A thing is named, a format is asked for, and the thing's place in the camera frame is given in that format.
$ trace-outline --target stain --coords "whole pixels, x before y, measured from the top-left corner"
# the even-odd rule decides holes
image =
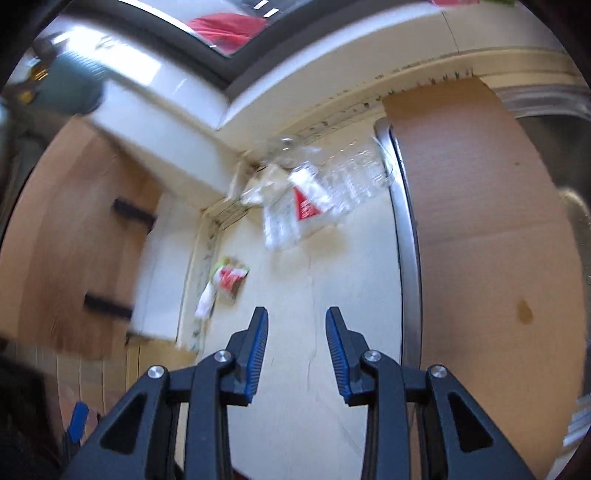
[[[534,321],[534,313],[531,311],[530,306],[525,300],[521,300],[517,304],[517,316],[519,321],[524,325],[529,325]]]

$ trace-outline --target red object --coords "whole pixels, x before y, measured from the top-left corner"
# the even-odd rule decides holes
[[[212,14],[191,20],[187,25],[223,53],[235,53],[265,28],[264,18],[239,14]]]
[[[299,189],[294,187],[294,193],[296,199],[295,209],[298,220],[305,220],[322,213],[320,210],[318,210],[318,207],[309,201]]]
[[[220,283],[219,286],[224,290],[231,292],[234,288],[234,284],[244,278],[244,275],[237,274],[231,267],[222,267],[220,270]]]

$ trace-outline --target window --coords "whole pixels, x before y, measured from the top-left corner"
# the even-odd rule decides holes
[[[267,26],[304,3],[298,0],[119,0],[156,15],[231,56]]]
[[[345,25],[407,0],[74,0],[236,97],[276,65]]]

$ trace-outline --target cardboard box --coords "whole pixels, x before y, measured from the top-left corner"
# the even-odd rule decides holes
[[[479,79],[384,100],[417,224],[422,368],[446,365],[538,478],[582,384],[581,265],[538,152]]]

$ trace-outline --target plastic wrap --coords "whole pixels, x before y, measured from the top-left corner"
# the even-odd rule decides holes
[[[246,207],[272,205],[289,188],[288,176],[283,168],[268,164],[248,181],[240,203]]]
[[[270,250],[292,247],[336,223],[388,185],[382,150],[373,139],[354,142],[328,158],[316,152],[314,159],[316,164],[302,158],[288,178],[291,188],[263,209],[265,245]]]

